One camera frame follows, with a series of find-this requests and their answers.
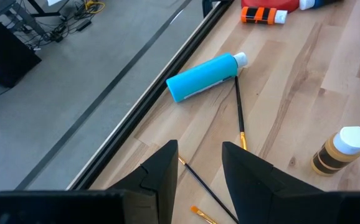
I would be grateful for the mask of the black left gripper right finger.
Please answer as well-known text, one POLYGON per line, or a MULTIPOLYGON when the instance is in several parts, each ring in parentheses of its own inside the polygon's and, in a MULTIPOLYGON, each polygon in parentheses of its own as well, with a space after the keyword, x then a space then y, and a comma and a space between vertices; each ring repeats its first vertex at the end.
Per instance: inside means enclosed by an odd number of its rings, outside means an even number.
POLYGON ((240 223, 360 224, 360 191, 325 192, 228 141, 222 164, 240 223))

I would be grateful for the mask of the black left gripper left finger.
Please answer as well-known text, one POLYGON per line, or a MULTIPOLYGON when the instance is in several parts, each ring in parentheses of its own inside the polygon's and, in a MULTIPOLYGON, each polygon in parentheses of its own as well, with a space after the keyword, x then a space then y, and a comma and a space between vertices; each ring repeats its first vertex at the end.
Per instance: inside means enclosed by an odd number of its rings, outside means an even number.
POLYGON ((0 192, 0 223, 170 223, 178 142, 168 141, 106 190, 0 192))

